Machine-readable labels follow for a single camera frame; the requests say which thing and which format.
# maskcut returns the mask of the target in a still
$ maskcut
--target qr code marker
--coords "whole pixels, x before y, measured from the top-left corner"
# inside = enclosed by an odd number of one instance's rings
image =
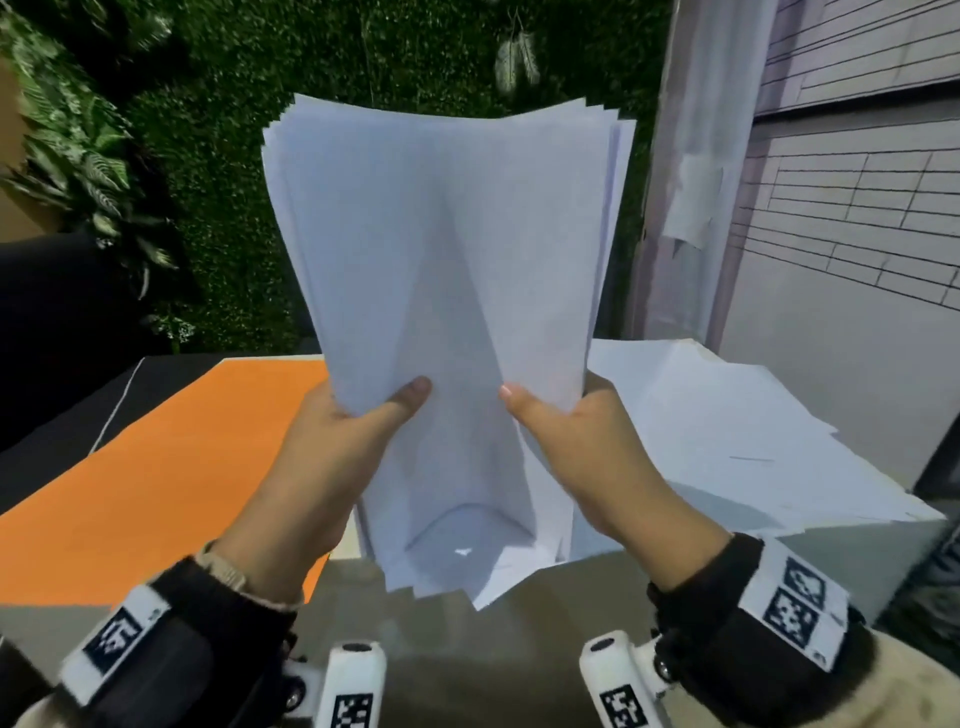
[[[337,695],[330,728],[370,728],[372,708],[372,692]]]
[[[787,557],[783,585],[802,596],[817,609],[822,610],[827,603],[827,582],[820,574],[794,558]]]
[[[806,649],[817,626],[819,613],[785,589],[778,588],[770,600],[763,621],[800,649]]]
[[[648,725],[647,717],[640,708],[640,701],[630,685],[624,685],[615,690],[601,692],[600,702],[613,728],[640,728]]]

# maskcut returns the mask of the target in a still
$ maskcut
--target orange sheet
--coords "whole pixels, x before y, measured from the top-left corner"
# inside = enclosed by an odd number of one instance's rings
[[[0,604],[116,604],[219,536],[325,378],[317,360],[228,359],[127,427],[0,516]]]

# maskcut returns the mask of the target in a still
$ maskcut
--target white tag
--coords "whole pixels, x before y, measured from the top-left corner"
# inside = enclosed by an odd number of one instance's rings
[[[170,605],[149,586],[133,587],[123,604],[63,661],[60,682],[81,706],[88,705],[169,611]]]
[[[847,634],[850,595],[777,539],[764,539],[760,565],[737,606],[830,672]]]

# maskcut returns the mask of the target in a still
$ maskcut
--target artificial grass wall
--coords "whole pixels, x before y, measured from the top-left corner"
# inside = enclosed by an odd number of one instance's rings
[[[137,5],[148,0],[125,0]],[[403,111],[502,116],[587,96],[636,118],[603,328],[615,334],[639,236],[671,0],[151,0],[190,48],[189,72],[127,109],[159,158],[201,302],[191,349],[289,352],[300,303],[260,166],[261,129],[294,92]],[[511,102],[493,62],[513,18],[542,81]]]

